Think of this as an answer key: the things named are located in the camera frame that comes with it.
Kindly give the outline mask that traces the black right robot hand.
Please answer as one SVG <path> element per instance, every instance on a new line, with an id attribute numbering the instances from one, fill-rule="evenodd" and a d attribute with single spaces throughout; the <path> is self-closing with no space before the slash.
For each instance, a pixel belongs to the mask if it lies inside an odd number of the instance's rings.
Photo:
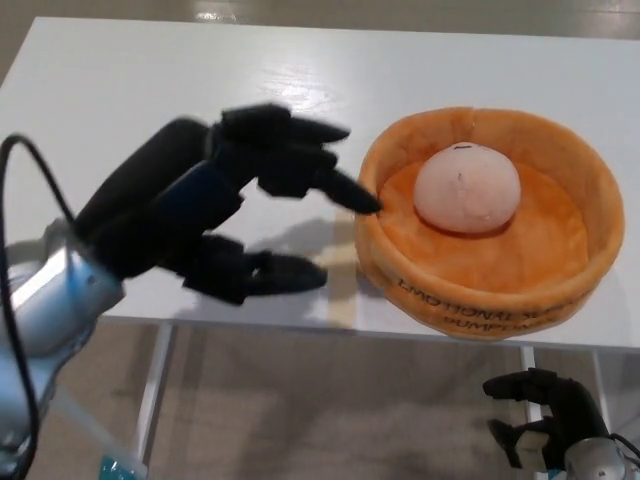
<path id="1" fill-rule="evenodd" d="M 484 393 L 495 400 L 528 401 L 549 408 L 538 421 L 512 426 L 493 419 L 489 431 L 515 469 L 548 472 L 569 469 L 566 454 L 579 442 L 606 438 L 609 431 L 590 392 L 580 382 L 530 368 L 491 378 Z"/>

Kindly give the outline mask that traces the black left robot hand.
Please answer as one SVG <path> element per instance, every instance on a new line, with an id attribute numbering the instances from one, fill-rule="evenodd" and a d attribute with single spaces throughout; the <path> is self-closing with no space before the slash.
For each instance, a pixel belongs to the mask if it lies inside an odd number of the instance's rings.
<path id="1" fill-rule="evenodd" d="M 102 183 L 75 232 L 121 280 L 159 267 L 187 289 L 233 305 L 321 288 L 327 273 L 312 261 L 250 252 L 216 230 L 239 211 L 251 182 L 274 197 L 302 199 L 315 189 L 354 213 L 380 211 L 329 150 L 347 136 L 273 103 L 226 110 L 210 125 L 174 119 Z"/>

